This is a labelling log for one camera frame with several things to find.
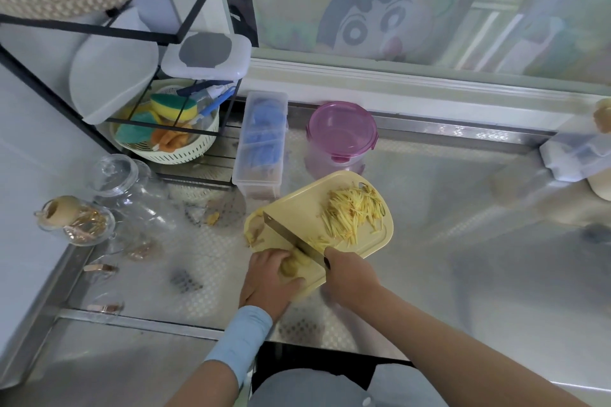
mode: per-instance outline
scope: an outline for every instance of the person's left hand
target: person's left hand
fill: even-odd
[[[253,253],[240,292],[240,307],[260,307],[270,315],[274,323],[278,321],[306,281],[298,277],[284,285],[280,283],[278,268],[282,259],[289,255],[290,252],[283,249],[266,249]]]

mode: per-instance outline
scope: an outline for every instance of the light blue sleeve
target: light blue sleeve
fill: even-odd
[[[241,387],[272,324],[270,315],[260,307],[241,307],[204,361],[220,361],[228,365]]]

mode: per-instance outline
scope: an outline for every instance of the cutting board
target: cutting board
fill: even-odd
[[[329,238],[321,218],[323,206],[327,204],[329,199],[329,191],[355,187],[360,183],[372,186],[355,172],[337,171],[274,201],[264,207],[263,210],[305,241],[308,241],[310,238],[318,238],[319,236]],[[337,242],[335,241],[332,243],[332,246],[340,251],[354,251],[361,257],[367,257],[384,247],[392,237],[393,222],[388,205],[383,198],[382,203],[386,209],[386,215],[382,217],[382,228],[379,232],[374,232],[371,225],[366,222],[359,227],[355,245],[348,245],[345,241],[342,241],[335,246]],[[260,230],[261,228],[263,230],[258,235],[256,243],[251,246],[253,252],[262,251],[267,248],[289,250],[293,248],[284,238],[270,227],[264,225],[262,213],[259,210],[253,212],[246,219],[244,233],[246,234],[249,229],[253,231],[256,229]],[[294,300],[306,297],[325,283],[326,279],[325,269],[314,261],[310,261],[306,266],[300,265],[296,276],[305,278],[305,286]],[[285,281],[291,280],[282,275],[280,277]]]

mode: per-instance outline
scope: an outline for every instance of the knife blade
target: knife blade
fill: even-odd
[[[316,262],[319,266],[325,267],[331,270],[331,264],[329,264],[329,260],[325,257],[323,253],[317,251],[312,248],[309,244],[299,238],[297,235],[288,230],[285,226],[280,224],[277,220],[272,218],[267,212],[263,212],[263,221],[266,225],[270,226],[270,228],[288,241],[291,245],[296,246],[301,249],[304,254],[310,257],[314,262]]]

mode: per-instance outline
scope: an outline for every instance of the cartoon mouth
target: cartoon mouth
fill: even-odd
[[[382,54],[386,60],[393,60],[396,56],[401,55],[403,51],[403,43],[397,36],[390,38],[382,48]]]

